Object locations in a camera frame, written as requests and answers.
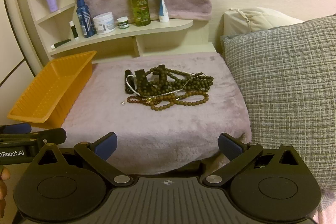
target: blue and white tube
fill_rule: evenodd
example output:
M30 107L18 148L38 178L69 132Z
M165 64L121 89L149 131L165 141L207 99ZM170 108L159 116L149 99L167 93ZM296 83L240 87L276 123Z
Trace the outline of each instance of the blue and white tube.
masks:
M169 21L168 10L167 10L167 7L165 5L164 0L160 0L159 20L160 20L160 22L168 22Z

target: plaid pillow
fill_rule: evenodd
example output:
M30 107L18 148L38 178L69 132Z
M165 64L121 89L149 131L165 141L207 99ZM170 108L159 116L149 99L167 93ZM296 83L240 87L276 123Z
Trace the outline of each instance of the plaid pillow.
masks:
M291 143L322 188L336 190L336 15L222 37L252 139Z

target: blue spray bottle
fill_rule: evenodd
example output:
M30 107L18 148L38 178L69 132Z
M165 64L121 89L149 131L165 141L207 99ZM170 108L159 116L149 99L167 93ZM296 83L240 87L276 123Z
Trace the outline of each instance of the blue spray bottle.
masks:
M77 0L77 16L85 38L91 37L95 34L92 17L89 12L89 7L84 0Z

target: blue bottle cap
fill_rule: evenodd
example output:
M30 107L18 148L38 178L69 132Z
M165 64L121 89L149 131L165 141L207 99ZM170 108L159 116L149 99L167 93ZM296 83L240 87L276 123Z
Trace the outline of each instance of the blue bottle cap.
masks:
M83 6L85 5L85 1L84 0L77 0L77 7Z

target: beaded necklace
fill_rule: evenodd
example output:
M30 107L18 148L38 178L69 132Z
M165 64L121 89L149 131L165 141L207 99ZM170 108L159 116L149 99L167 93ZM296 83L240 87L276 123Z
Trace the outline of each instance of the beaded necklace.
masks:
M150 106L155 111L167 109L174 104L184 106L200 105L209 100L207 92L211 85L213 85L213 77L207 76L204 73L187 73L185 71L167 69L165 65L160 65L145 72L144 70L136 71L137 89L134 90L128 82L128 75L126 78L126 84L137 95L127 98L128 103L139 103ZM147 76L150 74L159 75L158 80L148 82ZM184 76L185 79L179 79L175 75ZM186 91L184 95L175 95L174 93L179 91ZM181 99L193 95L203 95L204 99L195 102L186 102ZM156 107L162 101L169 102L167 105Z

